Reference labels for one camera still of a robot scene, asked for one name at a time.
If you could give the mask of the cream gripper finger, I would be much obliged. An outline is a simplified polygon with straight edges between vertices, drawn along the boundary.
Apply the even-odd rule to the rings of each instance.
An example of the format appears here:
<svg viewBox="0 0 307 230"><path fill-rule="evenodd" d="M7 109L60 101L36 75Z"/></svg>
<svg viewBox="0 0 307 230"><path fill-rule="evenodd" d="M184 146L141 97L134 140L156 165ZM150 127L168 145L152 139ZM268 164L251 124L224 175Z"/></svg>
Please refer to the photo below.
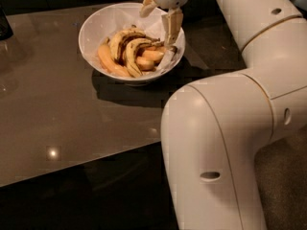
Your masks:
<svg viewBox="0 0 307 230"><path fill-rule="evenodd" d="M183 13L181 8L169 9L166 14L162 15L162 24L165 31L164 42L166 45L173 45L177 41Z"/></svg>
<svg viewBox="0 0 307 230"><path fill-rule="evenodd" d="M140 9L140 16L145 18L157 7L155 0L143 0L142 7Z"/></svg>

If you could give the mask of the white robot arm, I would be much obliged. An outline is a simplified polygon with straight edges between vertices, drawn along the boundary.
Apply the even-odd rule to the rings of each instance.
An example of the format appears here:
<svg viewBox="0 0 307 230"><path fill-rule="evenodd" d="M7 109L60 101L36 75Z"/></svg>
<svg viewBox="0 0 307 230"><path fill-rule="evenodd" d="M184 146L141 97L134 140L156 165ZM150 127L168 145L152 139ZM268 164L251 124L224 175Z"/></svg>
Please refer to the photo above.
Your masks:
<svg viewBox="0 0 307 230"><path fill-rule="evenodd" d="M166 103L161 145L179 230L267 230L254 156L307 123L307 21L290 0L216 0L245 69Z"/></svg>

